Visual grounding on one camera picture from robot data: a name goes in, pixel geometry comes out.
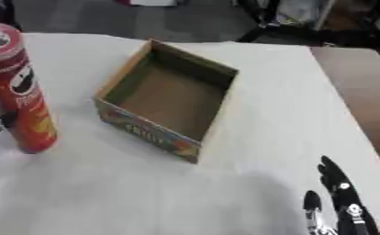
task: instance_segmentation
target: pringles logo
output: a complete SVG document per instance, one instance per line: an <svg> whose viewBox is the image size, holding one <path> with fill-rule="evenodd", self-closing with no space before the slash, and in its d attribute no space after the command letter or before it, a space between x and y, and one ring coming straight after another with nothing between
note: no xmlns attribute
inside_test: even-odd
<svg viewBox="0 0 380 235"><path fill-rule="evenodd" d="M18 108L28 106L41 95L40 90L35 89L35 80L33 69L27 64L10 81L10 91L19 95L16 98Z"/></svg>

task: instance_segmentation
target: label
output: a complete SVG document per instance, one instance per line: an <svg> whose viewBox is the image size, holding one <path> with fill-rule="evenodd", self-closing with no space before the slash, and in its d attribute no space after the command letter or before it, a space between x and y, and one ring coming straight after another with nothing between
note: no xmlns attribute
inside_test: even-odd
<svg viewBox="0 0 380 235"><path fill-rule="evenodd" d="M36 75L24 51L0 62L0 115L17 111L13 136L28 152L43 151L56 140Z"/></svg>

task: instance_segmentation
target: wooden surface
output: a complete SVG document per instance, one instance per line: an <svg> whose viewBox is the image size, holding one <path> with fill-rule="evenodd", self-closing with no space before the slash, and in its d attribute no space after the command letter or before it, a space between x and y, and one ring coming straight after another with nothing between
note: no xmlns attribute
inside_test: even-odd
<svg viewBox="0 0 380 235"><path fill-rule="evenodd" d="M312 51L380 155L380 55L363 49Z"/></svg>

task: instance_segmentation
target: white table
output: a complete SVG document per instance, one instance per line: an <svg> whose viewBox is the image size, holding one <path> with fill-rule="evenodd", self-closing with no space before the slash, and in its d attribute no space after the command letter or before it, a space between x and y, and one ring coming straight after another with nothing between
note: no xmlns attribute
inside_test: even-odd
<svg viewBox="0 0 380 235"><path fill-rule="evenodd" d="M308 48L177 44L240 69L193 165L95 113L93 93L142 41L26 40L61 135L39 155L0 137L0 235L304 235L308 189L334 221L322 154L351 177L380 229L380 159Z"/></svg>

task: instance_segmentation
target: can lid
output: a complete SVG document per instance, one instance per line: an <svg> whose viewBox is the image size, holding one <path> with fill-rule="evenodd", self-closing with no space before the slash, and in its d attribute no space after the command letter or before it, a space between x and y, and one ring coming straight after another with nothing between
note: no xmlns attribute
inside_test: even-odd
<svg viewBox="0 0 380 235"><path fill-rule="evenodd" d="M20 31L0 24L0 61L11 58L23 49Z"/></svg>

